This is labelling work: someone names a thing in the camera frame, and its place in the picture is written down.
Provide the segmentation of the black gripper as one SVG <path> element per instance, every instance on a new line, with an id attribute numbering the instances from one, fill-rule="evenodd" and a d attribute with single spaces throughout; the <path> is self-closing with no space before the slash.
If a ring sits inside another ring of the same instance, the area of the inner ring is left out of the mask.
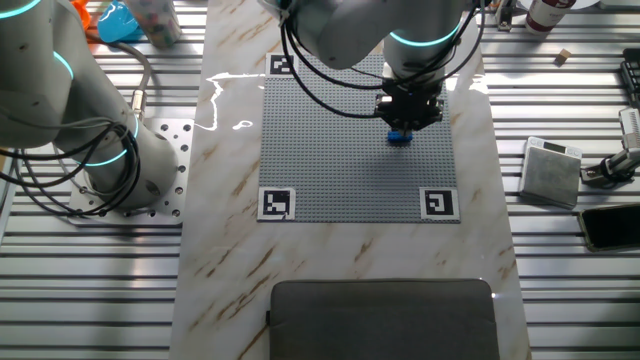
<path id="1" fill-rule="evenodd" d="M 443 118 L 443 101 L 439 99 L 442 83 L 397 85 L 383 84 L 383 94 L 376 96 L 375 115 L 382 118 L 392 132 L 411 134 Z"/>

